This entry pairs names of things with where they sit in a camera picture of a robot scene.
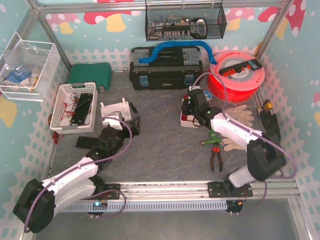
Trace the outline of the black handled screwdriver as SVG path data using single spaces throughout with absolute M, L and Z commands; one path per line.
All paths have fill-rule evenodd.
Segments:
M 134 106 L 134 104 L 130 101 L 130 99 L 127 96 L 125 96 L 125 99 L 127 100 L 128 105 L 131 108 L 131 110 L 133 111 L 133 113 L 137 114 L 138 111 L 137 111 L 136 107 Z

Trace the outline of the white peg fixture base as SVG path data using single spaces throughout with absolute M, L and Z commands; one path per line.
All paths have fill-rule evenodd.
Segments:
M 100 102 L 100 111 L 103 118 L 109 116 L 113 112 L 121 112 L 125 121 L 130 121 L 132 119 L 129 102 L 126 101 L 124 97 L 120 103 L 104 105 L 103 102 Z

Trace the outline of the black rectangular plate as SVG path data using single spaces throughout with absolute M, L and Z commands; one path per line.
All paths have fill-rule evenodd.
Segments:
M 77 138 L 75 147 L 79 149 L 87 149 L 90 150 L 97 142 L 97 137 L 87 137 L 87 136 L 79 136 Z

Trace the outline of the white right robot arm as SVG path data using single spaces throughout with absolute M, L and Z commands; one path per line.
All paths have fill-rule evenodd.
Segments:
M 275 133 L 247 127 L 220 108 L 211 107 L 201 87 L 187 89 L 181 110 L 192 115 L 200 126 L 226 136 L 246 151 L 247 164 L 230 173 L 225 180 L 230 187 L 263 182 L 287 164 Z

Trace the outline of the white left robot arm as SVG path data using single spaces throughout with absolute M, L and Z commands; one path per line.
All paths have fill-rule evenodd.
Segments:
M 58 213 L 79 200 L 107 193 L 98 173 L 128 149 L 124 146 L 126 139 L 140 134 L 141 118 L 137 115 L 129 121 L 111 116 L 105 119 L 116 126 L 108 125 L 99 137 L 77 140 L 78 148 L 88 150 L 81 160 L 55 176 L 27 182 L 13 208 L 25 233 L 42 231 Z

